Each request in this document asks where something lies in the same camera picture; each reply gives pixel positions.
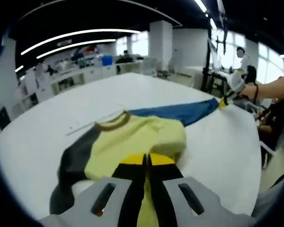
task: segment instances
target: floor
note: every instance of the floor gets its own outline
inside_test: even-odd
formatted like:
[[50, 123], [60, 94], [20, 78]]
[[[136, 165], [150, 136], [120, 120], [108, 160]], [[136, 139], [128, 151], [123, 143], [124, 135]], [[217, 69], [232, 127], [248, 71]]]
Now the floor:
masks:
[[[188, 86], [191, 84], [191, 78], [182, 75], [171, 75], [169, 81]], [[284, 148], [281, 148], [271, 159], [269, 165], [262, 170], [259, 192], [271, 188], [275, 182], [284, 174]]]

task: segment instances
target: office desk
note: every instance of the office desk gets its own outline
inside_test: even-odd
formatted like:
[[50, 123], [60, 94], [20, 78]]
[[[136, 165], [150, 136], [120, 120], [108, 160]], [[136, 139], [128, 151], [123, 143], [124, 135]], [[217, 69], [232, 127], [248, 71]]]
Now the office desk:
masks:
[[[127, 73], [74, 88], [34, 106], [0, 134], [0, 168], [8, 186], [34, 217], [49, 214], [63, 151], [89, 127], [121, 109], [191, 103], [213, 96], [166, 80]], [[252, 115], [236, 106], [217, 109], [185, 128], [187, 149], [178, 162], [220, 196], [234, 213], [250, 215], [260, 185], [261, 155]]]

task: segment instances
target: black ceiling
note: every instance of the black ceiling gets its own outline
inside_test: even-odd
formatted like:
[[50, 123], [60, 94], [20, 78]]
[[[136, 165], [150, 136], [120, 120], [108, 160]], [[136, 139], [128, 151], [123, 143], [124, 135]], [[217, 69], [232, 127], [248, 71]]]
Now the black ceiling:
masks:
[[[170, 16], [183, 28], [205, 28], [207, 19], [194, 0], [134, 0]], [[19, 53], [45, 39], [80, 30], [122, 28], [148, 30], [149, 23], [166, 20], [178, 23], [149, 9], [126, 0], [17, 0], [0, 2], [0, 44], [8, 28], [10, 37], [17, 40], [16, 64], [33, 63], [36, 56], [56, 48], [48, 43], [20, 57]], [[219, 24], [216, 0], [202, 0]], [[262, 42], [284, 53], [283, 0], [223, 0], [230, 30], [245, 34], [248, 39]], [[92, 33], [73, 36], [73, 43], [118, 38], [124, 33]]]

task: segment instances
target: blue cloth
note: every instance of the blue cloth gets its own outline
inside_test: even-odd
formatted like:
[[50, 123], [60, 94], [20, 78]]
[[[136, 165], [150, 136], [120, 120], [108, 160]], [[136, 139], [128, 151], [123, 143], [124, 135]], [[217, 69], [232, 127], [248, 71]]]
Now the blue cloth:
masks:
[[219, 103], [210, 99], [199, 103], [188, 103], [179, 105], [168, 105], [154, 108], [130, 110], [133, 115], [140, 117], [157, 116], [167, 119], [179, 120], [184, 127], [197, 122], [212, 113]]

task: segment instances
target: office room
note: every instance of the office room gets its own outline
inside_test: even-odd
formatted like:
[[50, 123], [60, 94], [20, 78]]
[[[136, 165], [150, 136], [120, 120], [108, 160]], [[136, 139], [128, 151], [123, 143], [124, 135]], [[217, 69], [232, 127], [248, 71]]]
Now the office room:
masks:
[[0, 206], [15, 222], [284, 223], [282, 2], [0, 9]]

